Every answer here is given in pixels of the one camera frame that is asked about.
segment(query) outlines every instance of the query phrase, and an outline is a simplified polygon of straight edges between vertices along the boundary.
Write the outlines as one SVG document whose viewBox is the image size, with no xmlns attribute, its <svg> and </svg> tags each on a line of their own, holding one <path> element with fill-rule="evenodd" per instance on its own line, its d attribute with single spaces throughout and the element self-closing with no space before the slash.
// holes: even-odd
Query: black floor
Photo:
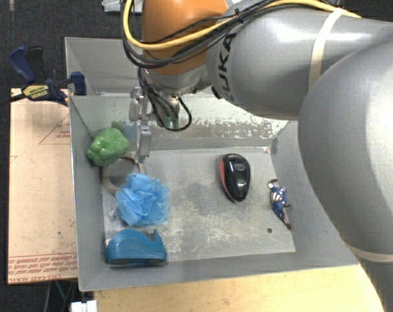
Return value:
<svg viewBox="0 0 393 312">
<path fill-rule="evenodd" d="M 102 0 L 0 0 L 0 100 L 23 79 L 8 63 L 8 54 L 18 46 L 42 46 L 48 75 L 64 79 L 64 37 L 120 38 L 119 15 L 104 13 Z M 393 0 L 346 0 L 346 8 L 367 18 L 393 21 Z M 10 110 L 0 107 L 0 311 L 43 311 L 49 283 L 8 286 L 7 213 Z M 61 291 L 70 293 L 73 283 L 62 281 L 50 286 L 49 310 L 61 311 Z M 80 294 L 74 291 L 73 298 Z"/>
</svg>

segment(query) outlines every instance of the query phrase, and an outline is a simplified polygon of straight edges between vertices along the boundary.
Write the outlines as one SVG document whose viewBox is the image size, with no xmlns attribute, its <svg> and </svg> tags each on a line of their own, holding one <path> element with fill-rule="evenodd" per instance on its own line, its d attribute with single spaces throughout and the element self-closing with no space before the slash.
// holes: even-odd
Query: computer mouse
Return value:
<svg viewBox="0 0 393 312">
<path fill-rule="evenodd" d="M 250 164 L 237 153 L 224 155 L 219 163 L 221 184 L 228 198 L 233 202 L 242 202 L 249 193 Z"/>
</svg>

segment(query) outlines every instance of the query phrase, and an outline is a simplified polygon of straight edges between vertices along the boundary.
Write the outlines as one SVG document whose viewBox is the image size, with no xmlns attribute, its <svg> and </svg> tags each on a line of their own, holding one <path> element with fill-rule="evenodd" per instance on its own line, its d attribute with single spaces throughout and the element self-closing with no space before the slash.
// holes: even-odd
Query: action figure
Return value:
<svg viewBox="0 0 393 312">
<path fill-rule="evenodd" d="M 286 224 L 286 226 L 291 229 L 291 225 L 286 218 L 286 213 L 284 211 L 284 208 L 290 207 L 291 205 L 288 205 L 286 203 L 286 197 L 285 197 L 285 192 L 286 192 L 286 187 L 277 187 L 275 183 L 277 182 L 277 179 L 272 179 L 270 182 L 267 184 L 267 186 L 270 188 L 271 195 L 270 195 L 270 203 L 272 205 L 272 209 L 275 212 L 275 214 Z"/>
</svg>

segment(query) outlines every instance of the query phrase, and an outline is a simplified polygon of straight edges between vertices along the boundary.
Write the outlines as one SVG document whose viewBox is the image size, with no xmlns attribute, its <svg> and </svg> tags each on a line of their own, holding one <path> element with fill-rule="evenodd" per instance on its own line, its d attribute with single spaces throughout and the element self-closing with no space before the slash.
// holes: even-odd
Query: cardboard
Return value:
<svg viewBox="0 0 393 312">
<path fill-rule="evenodd" d="M 10 105 L 8 284 L 77 277 L 69 108 Z"/>
</svg>

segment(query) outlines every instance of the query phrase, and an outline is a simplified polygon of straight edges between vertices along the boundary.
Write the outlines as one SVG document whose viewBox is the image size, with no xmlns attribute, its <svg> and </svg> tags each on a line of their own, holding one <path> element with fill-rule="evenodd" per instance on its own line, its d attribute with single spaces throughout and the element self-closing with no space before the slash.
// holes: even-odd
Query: green sponge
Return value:
<svg viewBox="0 0 393 312">
<path fill-rule="evenodd" d="M 117 162 L 129 149 L 130 143 L 117 128 L 99 132 L 87 150 L 87 157 L 98 166 Z"/>
</svg>

